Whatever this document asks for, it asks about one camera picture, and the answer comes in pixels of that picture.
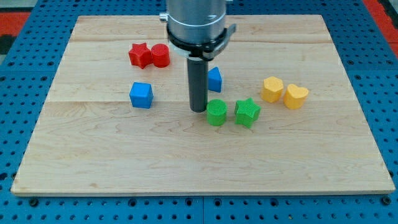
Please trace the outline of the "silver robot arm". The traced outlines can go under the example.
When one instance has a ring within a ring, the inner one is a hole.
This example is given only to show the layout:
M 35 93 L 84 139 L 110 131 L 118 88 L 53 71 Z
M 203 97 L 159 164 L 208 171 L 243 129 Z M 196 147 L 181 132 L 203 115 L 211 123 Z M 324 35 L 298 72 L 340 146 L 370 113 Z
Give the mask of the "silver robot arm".
M 236 24 L 226 27 L 225 0 L 167 0 L 159 20 L 166 23 L 169 45 L 190 60 L 212 61 L 229 43 Z

